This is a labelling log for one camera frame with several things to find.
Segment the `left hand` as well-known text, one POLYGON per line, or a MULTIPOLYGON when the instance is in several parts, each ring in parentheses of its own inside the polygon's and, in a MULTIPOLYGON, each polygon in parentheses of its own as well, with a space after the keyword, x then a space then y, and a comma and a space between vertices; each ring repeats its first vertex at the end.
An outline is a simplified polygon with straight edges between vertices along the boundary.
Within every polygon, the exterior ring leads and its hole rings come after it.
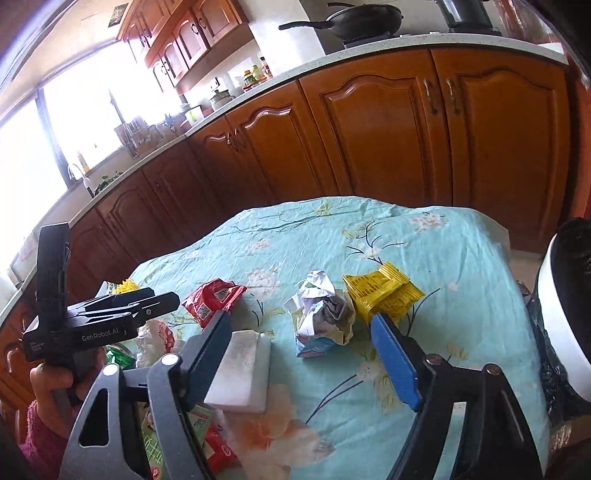
POLYGON ((70 370, 62 367, 42 363, 30 371, 30 382, 36 400, 36 412, 42 423, 53 433, 67 439, 77 417, 79 408, 66 400, 69 408, 69 417, 63 413, 54 398, 55 392, 67 391, 75 387, 76 397, 84 401, 96 377, 101 372, 106 362, 106 354, 103 348, 94 351, 95 365, 79 381, 73 379, 70 370))

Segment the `pink left sleeve forearm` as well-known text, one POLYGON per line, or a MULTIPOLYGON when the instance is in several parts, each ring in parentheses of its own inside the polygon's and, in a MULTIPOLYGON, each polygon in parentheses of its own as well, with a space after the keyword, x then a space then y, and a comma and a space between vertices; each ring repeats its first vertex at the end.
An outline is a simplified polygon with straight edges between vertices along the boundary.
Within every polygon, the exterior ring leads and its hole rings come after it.
POLYGON ((27 410, 27 435, 19 446, 40 479, 58 478, 67 445, 66 424, 52 401, 32 402, 27 410))

